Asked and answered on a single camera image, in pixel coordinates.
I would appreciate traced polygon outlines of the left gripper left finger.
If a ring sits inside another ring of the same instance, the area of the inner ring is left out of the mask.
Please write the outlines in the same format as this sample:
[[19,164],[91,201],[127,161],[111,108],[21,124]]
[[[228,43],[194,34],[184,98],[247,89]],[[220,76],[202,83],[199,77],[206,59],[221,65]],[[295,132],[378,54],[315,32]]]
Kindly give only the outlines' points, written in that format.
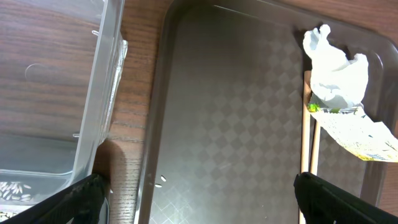
[[98,224],[105,196],[103,177],[91,174],[3,223]]

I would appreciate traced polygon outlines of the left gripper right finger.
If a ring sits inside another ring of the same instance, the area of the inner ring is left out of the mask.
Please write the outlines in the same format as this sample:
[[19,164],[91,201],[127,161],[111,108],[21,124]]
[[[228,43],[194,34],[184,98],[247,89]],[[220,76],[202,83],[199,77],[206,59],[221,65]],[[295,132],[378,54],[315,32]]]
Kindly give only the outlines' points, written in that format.
[[294,180],[298,207],[308,224],[397,224],[397,217],[303,172]]

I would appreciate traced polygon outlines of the white rice pile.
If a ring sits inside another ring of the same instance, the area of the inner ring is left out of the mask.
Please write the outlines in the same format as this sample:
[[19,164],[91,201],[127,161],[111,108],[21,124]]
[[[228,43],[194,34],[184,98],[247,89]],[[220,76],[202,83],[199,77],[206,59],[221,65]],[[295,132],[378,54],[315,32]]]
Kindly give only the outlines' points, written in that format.
[[1,221],[29,207],[32,187],[22,182],[1,182]]

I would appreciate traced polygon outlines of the yellow green snack wrapper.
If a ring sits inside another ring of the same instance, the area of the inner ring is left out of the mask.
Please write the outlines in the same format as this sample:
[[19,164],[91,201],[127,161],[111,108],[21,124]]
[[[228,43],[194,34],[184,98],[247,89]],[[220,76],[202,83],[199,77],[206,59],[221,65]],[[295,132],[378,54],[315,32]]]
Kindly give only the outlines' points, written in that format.
[[322,108],[309,103],[310,114],[344,149],[364,161],[397,162],[397,138],[382,122],[374,122],[358,106]]

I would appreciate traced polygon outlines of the white napkin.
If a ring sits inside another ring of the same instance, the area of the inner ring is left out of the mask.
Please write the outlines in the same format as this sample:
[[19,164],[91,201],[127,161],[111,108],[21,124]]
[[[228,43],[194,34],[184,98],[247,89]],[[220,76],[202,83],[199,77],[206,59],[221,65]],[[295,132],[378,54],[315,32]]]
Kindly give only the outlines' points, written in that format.
[[365,54],[349,60],[339,48],[331,45],[330,26],[304,33],[303,49],[312,61],[310,88],[327,108],[354,108],[362,105],[369,80],[369,62]]

